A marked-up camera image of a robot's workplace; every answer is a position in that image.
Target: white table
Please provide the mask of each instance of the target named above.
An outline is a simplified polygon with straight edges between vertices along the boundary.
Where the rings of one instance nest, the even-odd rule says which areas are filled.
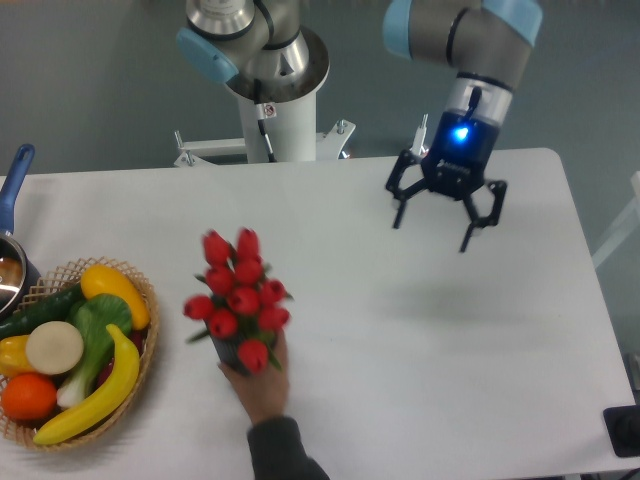
[[[288,412],[332,479],[640,466],[615,457],[602,419],[633,397],[557,155],[495,152],[503,219],[464,255],[460,203],[423,193],[391,229],[394,161],[30,176],[16,238],[31,260],[130,261],[156,287],[161,339],[124,424],[69,454],[2,441],[2,478],[252,477],[245,414],[213,346],[185,345],[198,326],[181,314],[204,291],[201,234],[240,226],[296,298]]]

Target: cable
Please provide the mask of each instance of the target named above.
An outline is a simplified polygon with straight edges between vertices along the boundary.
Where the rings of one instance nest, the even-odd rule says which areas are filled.
[[[258,79],[253,81],[253,103],[255,105],[260,104],[260,90],[262,89],[262,82]],[[262,139],[264,140],[264,146],[267,150],[267,158],[269,159],[269,163],[277,163],[276,156],[273,153],[273,147],[271,146],[271,140],[269,139],[269,134],[267,133],[267,129],[264,125],[264,119],[258,119],[258,130],[260,130],[260,135],[262,135]]]
[[[635,470],[631,470],[624,477],[620,477],[620,480],[631,480],[636,476],[637,473],[640,473],[640,468],[636,468]]]

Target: dark sleeve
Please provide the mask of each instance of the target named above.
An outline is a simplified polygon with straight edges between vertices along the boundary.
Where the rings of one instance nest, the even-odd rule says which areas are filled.
[[[307,457],[298,424],[279,417],[253,427],[247,438],[256,480],[329,480]]]

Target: hand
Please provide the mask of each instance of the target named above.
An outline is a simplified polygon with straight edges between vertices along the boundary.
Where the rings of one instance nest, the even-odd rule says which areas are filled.
[[[282,330],[278,333],[274,353],[282,365],[282,372],[269,365],[259,375],[244,377],[229,365],[224,363],[218,365],[227,380],[231,382],[254,426],[284,415],[289,398],[289,359],[287,340]]]

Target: gray floor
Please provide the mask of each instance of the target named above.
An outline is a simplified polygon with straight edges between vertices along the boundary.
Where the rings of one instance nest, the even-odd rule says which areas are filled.
[[[303,22],[332,61],[319,130],[355,122],[351,151],[365,157],[397,154],[425,112],[435,126],[455,72],[385,51],[388,1],[304,3]],[[538,45],[498,148],[560,154],[594,249],[640,170],[640,1],[541,4]],[[168,168],[174,129],[185,140],[241,136],[231,96],[180,57],[183,24],[183,1],[0,1],[0,174],[23,142],[38,149],[32,172],[48,173]],[[599,271],[623,353],[640,351],[639,251],[640,232]]]

